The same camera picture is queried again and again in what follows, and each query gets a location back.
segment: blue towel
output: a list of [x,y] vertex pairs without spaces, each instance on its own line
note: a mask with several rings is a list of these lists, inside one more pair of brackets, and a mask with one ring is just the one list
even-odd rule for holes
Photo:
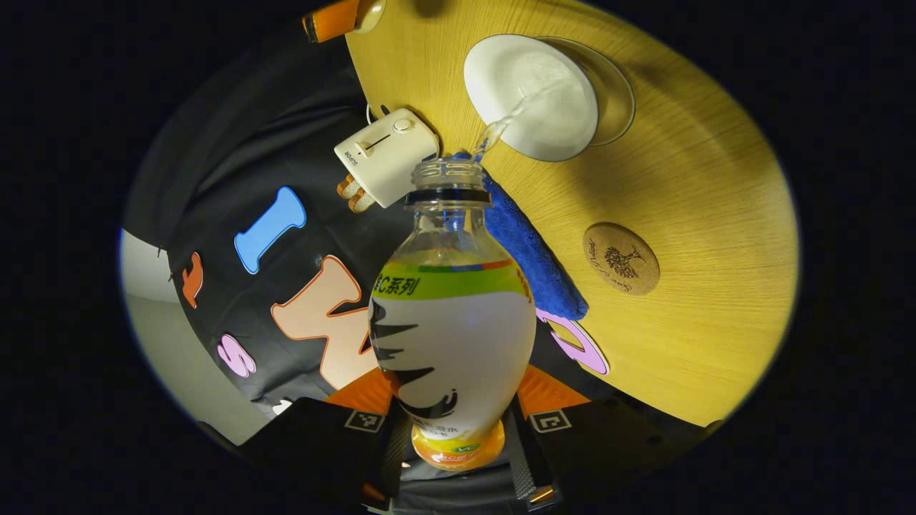
[[[453,158],[470,159],[466,152]],[[512,255],[531,285],[534,305],[567,320],[582,320],[588,311],[582,294],[566,275],[528,217],[484,170],[484,188],[493,207],[486,211],[486,229]]]

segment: cork coaster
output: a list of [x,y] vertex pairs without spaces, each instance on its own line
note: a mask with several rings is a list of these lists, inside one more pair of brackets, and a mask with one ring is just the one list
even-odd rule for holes
[[595,224],[585,231],[583,251],[592,269],[615,289],[645,295],[659,283],[659,261],[633,231],[616,224]]

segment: wooden table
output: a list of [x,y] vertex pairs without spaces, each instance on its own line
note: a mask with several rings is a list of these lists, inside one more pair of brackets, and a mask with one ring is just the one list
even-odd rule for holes
[[[375,29],[346,39],[373,112],[411,108],[453,153],[484,128],[464,56],[495,34],[578,41],[630,80],[637,114],[619,140],[559,163],[498,145],[485,164],[588,301],[580,323],[611,365],[602,379],[687,422],[723,419],[779,349],[799,278],[794,209],[772,150],[683,56],[571,0],[388,0]],[[590,269],[582,238],[599,222],[651,246],[654,291],[626,295]]]

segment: bottle label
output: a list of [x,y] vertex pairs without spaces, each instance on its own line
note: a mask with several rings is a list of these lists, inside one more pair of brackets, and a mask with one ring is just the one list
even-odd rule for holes
[[534,301],[518,264],[388,263],[369,310],[398,403],[443,459],[468,459],[512,401],[534,344]]
[[496,291],[514,291],[533,302],[528,282],[513,259],[460,267],[388,263],[376,279],[372,296],[426,301]]

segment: tree design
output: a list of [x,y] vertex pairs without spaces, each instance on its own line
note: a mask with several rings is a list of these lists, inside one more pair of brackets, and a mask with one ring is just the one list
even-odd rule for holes
[[608,247],[605,251],[605,261],[607,261],[607,264],[614,272],[622,278],[632,279],[639,277],[636,271],[629,265],[630,259],[633,258],[639,258],[645,261],[645,259],[639,255],[639,251],[636,250],[636,247],[633,247],[633,252],[629,254],[621,254],[615,247]]

